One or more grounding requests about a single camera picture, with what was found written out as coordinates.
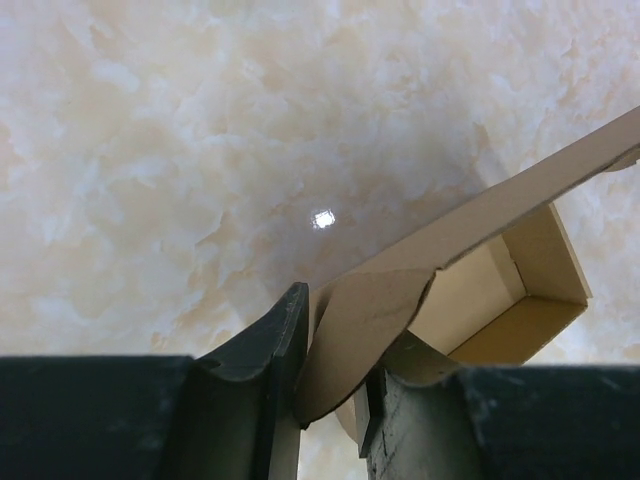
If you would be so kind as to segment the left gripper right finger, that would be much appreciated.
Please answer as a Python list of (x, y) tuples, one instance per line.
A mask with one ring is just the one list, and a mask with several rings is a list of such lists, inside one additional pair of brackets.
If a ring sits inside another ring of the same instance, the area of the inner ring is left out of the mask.
[(354, 397), (372, 479), (635, 479), (633, 365), (464, 366), (413, 334)]

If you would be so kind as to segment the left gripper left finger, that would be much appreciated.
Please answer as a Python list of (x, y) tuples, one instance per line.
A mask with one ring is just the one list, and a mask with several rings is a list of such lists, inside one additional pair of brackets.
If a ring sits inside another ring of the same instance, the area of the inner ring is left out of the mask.
[(309, 290), (191, 356), (6, 356), (5, 479), (293, 479)]

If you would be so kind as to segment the brown cardboard box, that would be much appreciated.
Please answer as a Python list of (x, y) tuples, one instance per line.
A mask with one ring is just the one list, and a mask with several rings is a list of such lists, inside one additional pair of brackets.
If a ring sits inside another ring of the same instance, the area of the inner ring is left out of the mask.
[(631, 110), (316, 290), (296, 419), (352, 402), (377, 367), (427, 386), (467, 365), (527, 362), (591, 296), (555, 201), (638, 158)]

